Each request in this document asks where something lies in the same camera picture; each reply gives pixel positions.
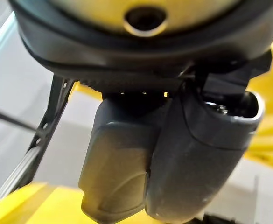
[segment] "metal rod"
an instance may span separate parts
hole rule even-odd
[[[21,181],[21,179],[26,174],[27,170],[34,163],[35,159],[41,152],[40,147],[32,148],[26,153],[18,166],[14,169],[11,175],[6,179],[4,184],[0,188],[0,199],[6,197],[11,192],[13,192],[17,186],[17,184]]]
[[[27,130],[33,131],[35,132],[39,137],[42,137],[44,135],[44,133],[34,127],[32,127],[31,125],[25,124],[22,121],[16,120],[14,118],[11,118],[3,113],[0,113],[0,119],[3,121],[6,121],[8,123],[11,123],[13,125],[19,126],[19,127],[23,127],[26,128]]]

